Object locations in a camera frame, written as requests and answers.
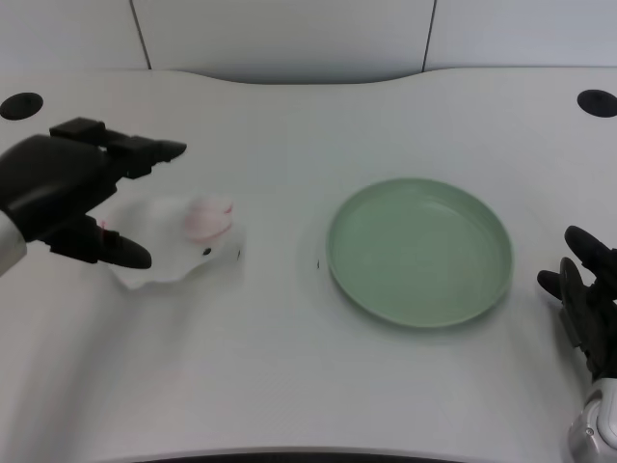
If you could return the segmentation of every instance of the robotic hand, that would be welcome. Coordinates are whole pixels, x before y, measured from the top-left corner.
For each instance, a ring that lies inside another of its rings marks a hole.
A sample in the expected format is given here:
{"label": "robotic hand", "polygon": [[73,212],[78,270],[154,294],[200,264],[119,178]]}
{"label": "robotic hand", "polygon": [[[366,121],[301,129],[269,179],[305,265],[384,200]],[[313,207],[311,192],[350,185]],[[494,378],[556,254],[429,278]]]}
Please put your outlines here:
{"label": "robotic hand", "polygon": [[123,177],[148,175],[186,145],[130,137],[77,118],[30,137],[0,156],[0,275],[39,240],[52,253],[96,263],[150,268],[149,252],[86,215],[116,193]]}
{"label": "robotic hand", "polygon": [[617,249],[578,227],[569,227],[565,238],[596,277],[584,285],[568,258],[561,260],[559,273],[538,274],[540,286],[563,303],[561,323],[591,372],[591,391],[570,427],[568,447],[576,463],[617,462]]}

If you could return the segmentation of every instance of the white table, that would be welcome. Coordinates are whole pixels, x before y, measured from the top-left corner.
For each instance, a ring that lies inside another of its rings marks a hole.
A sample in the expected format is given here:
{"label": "white table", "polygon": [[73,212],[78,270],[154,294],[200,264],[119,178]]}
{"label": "white table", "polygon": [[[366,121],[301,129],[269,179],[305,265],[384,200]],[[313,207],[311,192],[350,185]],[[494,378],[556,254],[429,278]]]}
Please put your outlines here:
{"label": "white table", "polygon": [[[123,180],[95,217],[133,195],[216,192],[247,231],[235,264],[134,293],[104,265],[32,245],[0,280],[0,459],[280,448],[560,461],[589,374],[535,278],[571,255],[568,225],[617,244],[617,119],[577,107],[595,88],[617,94],[617,69],[290,87],[180,72],[0,76],[0,99],[45,101],[30,120],[0,121],[0,150],[75,116],[188,144]],[[389,177],[450,182],[496,211],[516,254],[499,307],[419,331],[345,302],[327,270],[328,223]]]}

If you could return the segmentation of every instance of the green plate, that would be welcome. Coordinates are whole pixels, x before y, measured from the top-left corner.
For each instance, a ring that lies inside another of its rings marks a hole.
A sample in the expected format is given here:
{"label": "green plate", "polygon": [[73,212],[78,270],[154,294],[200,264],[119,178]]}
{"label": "green plate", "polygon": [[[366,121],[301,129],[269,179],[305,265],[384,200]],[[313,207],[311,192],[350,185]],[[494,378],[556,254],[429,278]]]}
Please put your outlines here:
{"label": "green plate", "polygon": [[512,245],[469,193],[404,178],[350,198],[328,235],[332,274],[371,313],[401,325],[442,327],[487,311],[512,279]]}

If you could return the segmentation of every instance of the white wall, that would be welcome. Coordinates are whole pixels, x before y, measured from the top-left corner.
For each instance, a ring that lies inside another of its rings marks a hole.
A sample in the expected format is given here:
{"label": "white wall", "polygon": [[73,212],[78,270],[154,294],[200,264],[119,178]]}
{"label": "white wall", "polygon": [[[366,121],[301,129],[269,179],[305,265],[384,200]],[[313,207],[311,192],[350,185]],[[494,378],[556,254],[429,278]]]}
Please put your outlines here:
{"label": "white wall", "polygon": [[438,0],[426,69],[617,66],[615,0]]}
{"label": "white wall", "polygon": [[0,70],[147,68],[128,0],[0,0]]}
{"label": "white wall", "polygon": [[433,0],[135,0],[154,69],[243,82],[420,72]]}
{"label": "white wall", "polygon": [[[420,72],[434,0],[134,0],[155,69],[249,82]],[[426,69],[617,66],[617,0],[437,0]],[[0,0],[0,71],[147,68],[129,0]]]}

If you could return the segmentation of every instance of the black hole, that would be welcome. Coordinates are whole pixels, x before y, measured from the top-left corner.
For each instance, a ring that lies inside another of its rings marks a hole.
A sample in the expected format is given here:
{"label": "black hole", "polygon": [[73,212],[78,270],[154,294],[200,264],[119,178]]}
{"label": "black hole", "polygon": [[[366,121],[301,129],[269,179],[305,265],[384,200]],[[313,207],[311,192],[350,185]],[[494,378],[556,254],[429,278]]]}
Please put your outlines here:
{"label": "black hole", "polygon": [[585,90],[578,95],[577,103],[584,112],[598,118],[617,116],[617,97],[604,90]]}
{"label": "black hole", "polygon": [[0,116],[9,121],[21,121],[34,116],[42,108],[42,97],[38,94],[13,95],[0,105]]}

